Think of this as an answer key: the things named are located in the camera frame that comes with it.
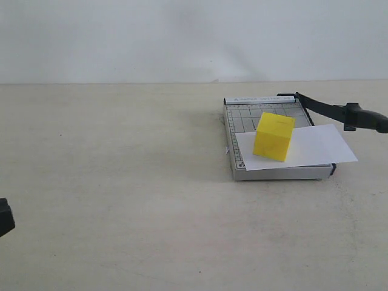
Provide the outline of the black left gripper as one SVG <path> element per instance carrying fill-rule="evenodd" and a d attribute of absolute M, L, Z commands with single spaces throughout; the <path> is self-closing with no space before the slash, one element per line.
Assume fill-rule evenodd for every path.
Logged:
<path fill-rule="evenodd" d="M 15 220 L 12 209 L 6 198 L 0 199 L 0 237 L 15 228 Z"/>

